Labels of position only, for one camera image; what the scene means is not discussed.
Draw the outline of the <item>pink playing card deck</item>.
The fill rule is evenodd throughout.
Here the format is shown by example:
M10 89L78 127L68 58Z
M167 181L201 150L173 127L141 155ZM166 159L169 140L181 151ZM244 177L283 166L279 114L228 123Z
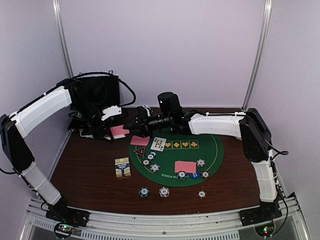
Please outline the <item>pink playing card deck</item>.
M110 128L110 131L115 140L125 138L130 133L128 129L124 129L123 125L113 126Z

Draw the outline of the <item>blue round button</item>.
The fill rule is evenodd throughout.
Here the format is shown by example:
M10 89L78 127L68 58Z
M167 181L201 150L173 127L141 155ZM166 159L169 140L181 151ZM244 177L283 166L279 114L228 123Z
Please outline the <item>blue round button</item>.
M189 177L191 178L191 179L198 179L198 178L200 178L201 177L201 174L199 173L199 172L196 172L196 173L190 173L189 174Z

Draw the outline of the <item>red triangular dealer marker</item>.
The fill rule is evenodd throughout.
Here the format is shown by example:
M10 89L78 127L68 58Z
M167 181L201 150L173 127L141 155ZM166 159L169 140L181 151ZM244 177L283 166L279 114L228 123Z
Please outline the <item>red triangular dealer marker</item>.
M139 157L144 158L144 157L145 157L145 154L146 154L146 147L144 146L144 147L141 147L141 148L139 148L139 149L135 149L135 150L133 151L133 153L134 153L135 155L139 156Z

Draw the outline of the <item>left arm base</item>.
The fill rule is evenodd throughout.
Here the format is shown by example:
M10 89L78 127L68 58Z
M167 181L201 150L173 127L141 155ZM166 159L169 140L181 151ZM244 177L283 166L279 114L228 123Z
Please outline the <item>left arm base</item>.
M67 208L65 216L56 213L50 209L46 212L45 217L56 221L53 227L53 233L60 239L69 238L78 227L85 228L89 221L90 213L85 210Z

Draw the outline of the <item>dark blue chip stack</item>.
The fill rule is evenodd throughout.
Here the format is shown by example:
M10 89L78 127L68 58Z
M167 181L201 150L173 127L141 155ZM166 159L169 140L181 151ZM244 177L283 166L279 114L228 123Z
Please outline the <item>dark blue chip stack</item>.
M148 187L142 187L138 194L141 198L146 198L150 194L150 190Z

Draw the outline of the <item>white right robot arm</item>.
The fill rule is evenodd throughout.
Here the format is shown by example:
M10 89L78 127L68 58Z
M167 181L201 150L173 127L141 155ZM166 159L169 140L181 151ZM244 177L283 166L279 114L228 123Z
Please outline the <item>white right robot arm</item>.
M155 130L171 128L181 135L213 134L231 136L242 141L244 156L254 167L259 186L256 216L268 220L278 209L277 169L272 134L255 108L234 113L183 112L182 108L150 115L144 107L124 128L140 137L150 137Z

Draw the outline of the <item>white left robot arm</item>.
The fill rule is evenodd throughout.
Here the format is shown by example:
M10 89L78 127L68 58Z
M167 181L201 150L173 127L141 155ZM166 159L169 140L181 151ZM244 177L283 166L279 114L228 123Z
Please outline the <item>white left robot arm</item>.
M115 104L108 94L119 92L120 79L107 72L88 72L66 78L18 111L0 118L0 140L4 154L12 165L10 175L18 175L38 193L52 208L52 213L61 222L72 218L64 197L38 168L35 157L25 139L38 126L62 109L70 108L72 118L79 122L76 127L97 140L114 140L111 121L107 114Z

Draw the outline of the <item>brown chip stack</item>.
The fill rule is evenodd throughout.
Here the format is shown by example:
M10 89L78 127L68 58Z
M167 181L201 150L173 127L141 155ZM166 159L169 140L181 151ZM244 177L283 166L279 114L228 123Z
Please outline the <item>brown chip stack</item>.
M199 191L197 192L197 196L198 196L200 199L204 199L204 198L206 198L207 193L206 193L204 190L199 190Z

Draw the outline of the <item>dealt card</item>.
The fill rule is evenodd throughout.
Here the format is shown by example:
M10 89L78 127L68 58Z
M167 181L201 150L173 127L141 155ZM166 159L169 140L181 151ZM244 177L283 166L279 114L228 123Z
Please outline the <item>dealt card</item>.
M134 146L147 146L150 142L150 137L140 137L137 135L134 135L131 139L130 144Z

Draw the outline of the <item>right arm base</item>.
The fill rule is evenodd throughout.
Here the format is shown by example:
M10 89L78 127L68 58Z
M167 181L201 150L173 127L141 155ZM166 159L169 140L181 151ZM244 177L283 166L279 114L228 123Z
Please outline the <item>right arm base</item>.
M271 212L269 209L255 207L241 210L239 217L243 227L253 226L259 237L270 237L276 231L275 219L282 216L281 210Z

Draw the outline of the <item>blue white chip stack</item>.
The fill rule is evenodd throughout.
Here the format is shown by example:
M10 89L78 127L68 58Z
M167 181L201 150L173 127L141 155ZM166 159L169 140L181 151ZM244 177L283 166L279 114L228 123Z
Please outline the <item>blue white chip stack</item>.
M161 187L161 188L159 189L158 193L159 193L159 196L160 196L161 198L167 198L167 197L170 196L170 190L169 190L168 187L165 187L165 186L164 186L164 187Z

